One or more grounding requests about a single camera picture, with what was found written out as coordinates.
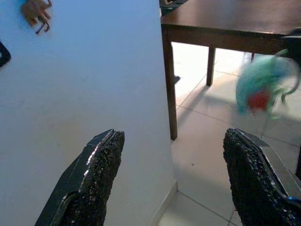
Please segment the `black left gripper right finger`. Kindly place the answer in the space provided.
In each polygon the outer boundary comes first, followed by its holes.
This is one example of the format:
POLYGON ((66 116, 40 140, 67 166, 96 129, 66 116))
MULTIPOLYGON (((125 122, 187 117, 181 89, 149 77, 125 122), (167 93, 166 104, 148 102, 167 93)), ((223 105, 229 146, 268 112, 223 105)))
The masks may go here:
POLYGON ((263 140, 237 128, 223 140, 232 200, 244 226, 299 226, 301 179, 263 140))

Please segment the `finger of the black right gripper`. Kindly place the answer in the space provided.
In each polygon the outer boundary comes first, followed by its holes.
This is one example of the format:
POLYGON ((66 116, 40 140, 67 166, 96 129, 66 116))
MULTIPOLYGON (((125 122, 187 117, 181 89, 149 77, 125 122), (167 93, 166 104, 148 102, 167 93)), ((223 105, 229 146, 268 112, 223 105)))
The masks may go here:
POLYGON ((282 37, 285 42, 284 53, 282 57, 291 58, 297 64, 301 63, 301 28, 295 28, 288 35, 282 37))

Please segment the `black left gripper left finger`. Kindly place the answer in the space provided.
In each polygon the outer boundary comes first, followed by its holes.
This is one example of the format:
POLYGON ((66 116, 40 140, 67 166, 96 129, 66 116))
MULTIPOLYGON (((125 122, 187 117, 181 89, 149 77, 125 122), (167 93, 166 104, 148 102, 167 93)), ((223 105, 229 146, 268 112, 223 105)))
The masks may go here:
POLYGON ((123 131, 109 129, 90 140, 62 173, 37 226, 102 226, 121 164, 123 131))

